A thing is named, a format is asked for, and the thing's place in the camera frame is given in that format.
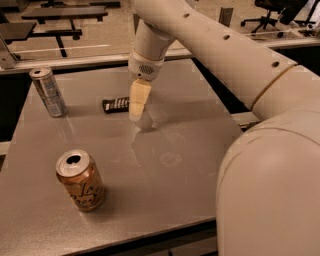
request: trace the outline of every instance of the can lid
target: can lid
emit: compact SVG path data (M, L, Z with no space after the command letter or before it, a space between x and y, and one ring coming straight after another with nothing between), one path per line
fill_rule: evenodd
M56 170L63 177L74 177L84 172L90 163L87 152L76 149L64 153L57 161Z
M47 76L51 73L51 68L49 67L41 67L41 68L34 68L30 71L30 76L33 78L41 78Z

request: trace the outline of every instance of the desk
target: desk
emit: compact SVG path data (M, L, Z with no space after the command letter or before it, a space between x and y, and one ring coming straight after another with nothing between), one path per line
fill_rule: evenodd
M0 34L7 44L12 41L25 41L32 34L35 22L17 22L0 24Z
M39 24L45 24L46 20L60 19L89 19L97 18L103 20L103 16L108 15L103 6L90 6L86 8L37 8L31 12L23 14L25 20L38 20Z
M142 130L101 106L128 95L127 67L56 79L67 116L51 118L32 86L0 172L0 255L127 248L215 220L219 165L241 131L191 60L165 62ZM95 159L107 190L91 213L73 207L55 175L71 149Z
M33 37L55 36L63 57L67 57L61 36L72 36L74 40L79 40L82 35L81 29L76 29L73 19L96 18L98 21L103 20L103 16L108 15L104 7L88 7L88 8L38 8L30 13L22 15L22 19L38 20L39 24L45 24L46 20L68 19L71 29L67 30L51 30L44 33L33 34Z
M7 44L13 41L25 41L30 37L55 37L58 43L62 57L67 57L61 36L75 36L82 35L80 29L73 30L48 30L44 32L34 32L36 26L34 22L17 22L17 23L3 23L0 24L0 33Z

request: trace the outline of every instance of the orange can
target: orange can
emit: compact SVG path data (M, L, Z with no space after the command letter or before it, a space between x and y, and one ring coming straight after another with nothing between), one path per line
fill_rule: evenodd
M105 198L105 189L93 158L77 149L64 153L56 164L56 175L78 210L96 209Z

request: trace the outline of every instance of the soda can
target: soda can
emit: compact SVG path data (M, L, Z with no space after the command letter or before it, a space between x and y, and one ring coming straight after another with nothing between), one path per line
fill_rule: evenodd
M67 107L51 68L35 68L30 71L29 75L48 113L52 117L59 117L66 114Z
M97 208L105 198L105 189L93 158L77 149L64 153L56 164L56 175L80 211Z

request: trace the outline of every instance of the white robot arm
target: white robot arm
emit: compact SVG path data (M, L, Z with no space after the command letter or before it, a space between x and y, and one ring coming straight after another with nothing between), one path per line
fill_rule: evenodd
M141 22L129 69L141 83L132 93L149 93L147 81L178 39L265 120L230 147L221 165L219 255L320 255L320 78L188 3L135 0Z

